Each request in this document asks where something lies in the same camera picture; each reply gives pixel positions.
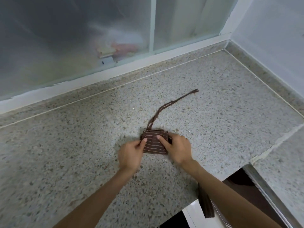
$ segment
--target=brown cord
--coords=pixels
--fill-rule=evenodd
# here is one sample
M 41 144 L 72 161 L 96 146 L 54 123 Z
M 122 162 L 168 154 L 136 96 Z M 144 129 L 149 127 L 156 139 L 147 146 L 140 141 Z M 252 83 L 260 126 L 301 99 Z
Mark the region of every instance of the brown cord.
M 194 93 L 197 93 L 197 92 L 199 92 L 198 89 L 192 90 L 191 92 L 185 94 L 184 96 L 182 96 L 182 97 L 180 97 L 180 98 L 178 98 L 178 99 L 176 99 L 176 100 L 174 100 L 174 101 L 168 102 L 168 103 L 164 104 L 163 106 L 161 106 L 161 107 L 158 109 L 158 111 L 155 113 L 155 115 L 153 116 L 153 118 L 151 118 L 150 121 L 148 122 L 148 126 L 147 126 L 147 129 L 146 129 L 146 130 L 151 130 L 151 129 L 152 129 L 152 126 L 153 126 L 154 121 L 157 119 L 159 113 L 160 113 L 162 110 L 164 110 L 165 108 L 167 108 L 167 107 L 173 105 L 174 103 L 176 103 L 177 101 L 181 100 L 182 98 L 188 96 L 189 94 L 194 94 Z

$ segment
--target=forearm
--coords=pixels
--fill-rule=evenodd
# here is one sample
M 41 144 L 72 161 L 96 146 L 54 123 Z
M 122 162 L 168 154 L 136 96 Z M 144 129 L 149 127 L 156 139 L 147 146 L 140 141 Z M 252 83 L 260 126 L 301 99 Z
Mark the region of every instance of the forearm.
M 233 227 L 280 227 L 257 207 L 208 173 L 197 161 L 189 161 L 182 167 L 200 183 Z
M 94 228 L 131 176 L 132 173 L 129 171 L 119 170 L 106 184 L 64 217 L 54 228 Z

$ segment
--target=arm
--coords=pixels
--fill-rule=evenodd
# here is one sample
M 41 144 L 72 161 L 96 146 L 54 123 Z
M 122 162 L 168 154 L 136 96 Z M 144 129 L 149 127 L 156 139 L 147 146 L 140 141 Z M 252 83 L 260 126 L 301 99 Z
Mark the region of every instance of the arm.
M 128 142 L 118 153 L 119 171 L 53 228 L 94 228 L 121 188 L 138 169 L 146 139 Z
M 158 136 L 158 139 L 165 146 L 172 159 L 200 183 L 201 187 L 233 227 L 281 228 L 257 207 L 208 173 L 197 161 L 193 160 L 191 144 L 187 138 L 172 133 L 170 136 L 172 137 L 172 145 L 161 136 Z

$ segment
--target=right hand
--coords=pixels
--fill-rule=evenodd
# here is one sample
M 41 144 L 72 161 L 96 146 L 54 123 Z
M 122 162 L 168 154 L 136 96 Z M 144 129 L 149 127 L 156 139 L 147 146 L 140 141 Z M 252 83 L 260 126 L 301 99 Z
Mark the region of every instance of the right hand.
M 187 138 L 178 134 L 169 133 L 172 144 L 167 142 L 162 136 L 157 135 L 158 140 L 164 145 L 169 155 L 177 164 L 182 165 L 192 160 L 191 144 Z

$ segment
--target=hand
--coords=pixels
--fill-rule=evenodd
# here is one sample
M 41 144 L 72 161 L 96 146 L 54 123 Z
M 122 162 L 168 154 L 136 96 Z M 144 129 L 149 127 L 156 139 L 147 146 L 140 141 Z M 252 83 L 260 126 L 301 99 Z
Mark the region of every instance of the hand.
M 119 167 L 123 171 L 133 175 L 140 166 L 147 138 L 140 141 L 132 141 L 123 144 L 118 152 Z
M 192 160 L 191 144 L 187 138 L 178 134 L 169 133 L 172 137 L 172 145 L 162 136 L 157 135 L 158 140 L 164 145 L 169 155 L 179 165 Z

